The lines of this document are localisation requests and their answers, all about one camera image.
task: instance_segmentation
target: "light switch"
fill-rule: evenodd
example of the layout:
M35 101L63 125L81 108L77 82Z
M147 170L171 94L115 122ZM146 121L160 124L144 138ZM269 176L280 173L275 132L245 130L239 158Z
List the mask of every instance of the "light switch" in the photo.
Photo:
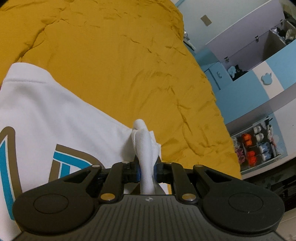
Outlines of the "light switch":
M205 23L206 26L209 26L212 23L212 21L207 17L207 15L203 15L200 19Z

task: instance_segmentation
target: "bed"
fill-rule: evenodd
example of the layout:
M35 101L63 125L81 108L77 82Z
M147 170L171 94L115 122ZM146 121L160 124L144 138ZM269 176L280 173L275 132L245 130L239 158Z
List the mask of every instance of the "bed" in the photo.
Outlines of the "bed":
M241 178L211 85L183 44L170 0L8 0L0 8L0 80L37 65L82 100L132 127L141 118L162 160Z

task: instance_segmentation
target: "mattress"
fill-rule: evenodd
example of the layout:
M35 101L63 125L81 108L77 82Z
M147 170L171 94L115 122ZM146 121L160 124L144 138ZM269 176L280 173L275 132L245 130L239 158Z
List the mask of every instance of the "mattress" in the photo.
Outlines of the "mattress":
M163 161L241 178L211 85L183 44L182 18L170 0L8 0L0 80L14 62L37 65L124 125L143 119Z

